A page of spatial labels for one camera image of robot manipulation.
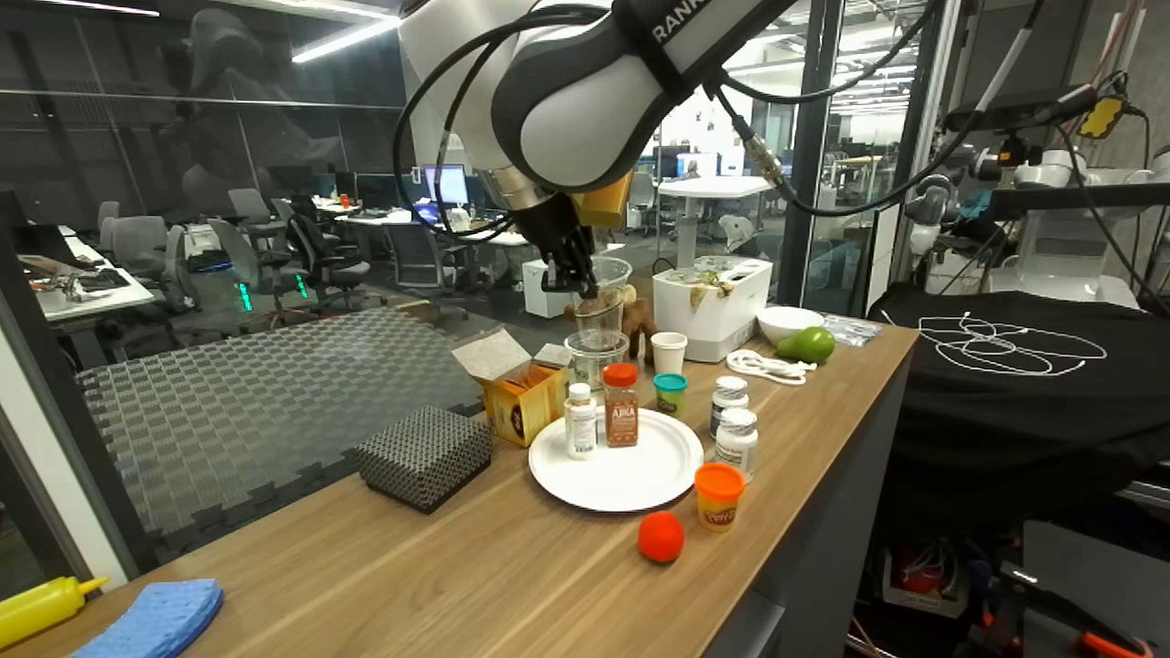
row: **toy fruit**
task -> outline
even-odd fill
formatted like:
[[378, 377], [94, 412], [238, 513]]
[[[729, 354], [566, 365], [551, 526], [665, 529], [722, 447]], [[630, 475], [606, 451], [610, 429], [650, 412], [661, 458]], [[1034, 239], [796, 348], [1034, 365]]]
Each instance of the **toy fruit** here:
[[650, 513], [638, 529], [638, 553], [647, 563], [671, 568], [672, 558], [679, 558], [683, 537], [683, 524], [672, 513]]
[[828, 365], [838, 341], [830, 327], [823, 325], [812, 325], [812, 327], [800, 327], [800, 331], [791, 331], [782, 341], [773, 345], [778, 359], [786, 362], [814, 362], [814, 365]]

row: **white bottle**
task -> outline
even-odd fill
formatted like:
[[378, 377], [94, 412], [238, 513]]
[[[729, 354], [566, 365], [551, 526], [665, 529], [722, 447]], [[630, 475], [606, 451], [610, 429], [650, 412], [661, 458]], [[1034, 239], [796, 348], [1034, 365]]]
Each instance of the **white bottle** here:
[[585, 462], [596, 451], [600, 407], [585, 380], [569, 382], [569, 401], [565, 412], [565, 438], [576, 462]]
[[749, 394], [746, 394], [746, 380], [743, 377], [722, 377], [717, 390], [708, 394], [708, 431], [722, 429], [722, 412], [723, 409], [746, 409]]
[[761, 438], [761, 431], [757, 431], [753, 409], [723, 409], [714, 458], [735, 464], [743, 471], [743, 479], [753, 479], [757, 438]]

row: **small bottle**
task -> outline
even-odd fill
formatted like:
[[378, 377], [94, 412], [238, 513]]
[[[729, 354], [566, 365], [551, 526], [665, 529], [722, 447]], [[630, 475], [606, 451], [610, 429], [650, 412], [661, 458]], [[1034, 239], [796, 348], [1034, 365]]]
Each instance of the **small bottle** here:
[[606, 380], [606, 442], [610, 447], [632, 447], [638, 425], [639, 425], [639, 398], [638, 398], [638, 365], [632, 362], [610, 362], [605, 369]]
[[722, 377], [717, 390], [708, 394], [708, 431], [722, 429], [722, 412], [723, 409], [746, 409], [749, 394], [746, 394], [746, 380], [743, 377]]
[[103, 581], [54, 576], [0, 600], [0, 650], [81, 613], [86, 596], [98, 588]]
[[753, 479], [757, 471], [757, 412], [753, 409], [723, 409], [722, 431], [717, 431], [717, 462], [729, 462], [743, 471], [743, 479]]
[[569, 382], [569, 407], [565, 412], [565, 436], [566, 436], [566, 451], [569, 458], [585, 462], [596, 451], [596, 398], [591, 387], [585, 380]]

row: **gray foam mat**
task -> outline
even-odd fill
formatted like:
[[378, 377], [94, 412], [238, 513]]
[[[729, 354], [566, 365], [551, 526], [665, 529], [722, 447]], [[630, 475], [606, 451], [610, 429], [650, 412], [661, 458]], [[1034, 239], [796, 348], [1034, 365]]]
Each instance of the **gray foam mat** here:
[[86, 398], [154, 537], [337, 469], [424, 409], [474, 407], [455, 335], [378, 307], [81, 373]]

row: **white bowl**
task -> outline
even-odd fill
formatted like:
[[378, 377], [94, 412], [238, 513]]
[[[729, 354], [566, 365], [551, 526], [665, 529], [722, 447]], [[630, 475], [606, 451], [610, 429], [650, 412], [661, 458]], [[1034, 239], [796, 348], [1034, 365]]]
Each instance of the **white bowl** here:
[[791, 331], [803, 331], [803, 327], [814, 327], [814, 325], [828, 325], [828, 317], [818, 312], [808, 312], [808, 307], [763, 307], [757, 315], [757, 325], [763, 331], [767, 345], [791, 335]]

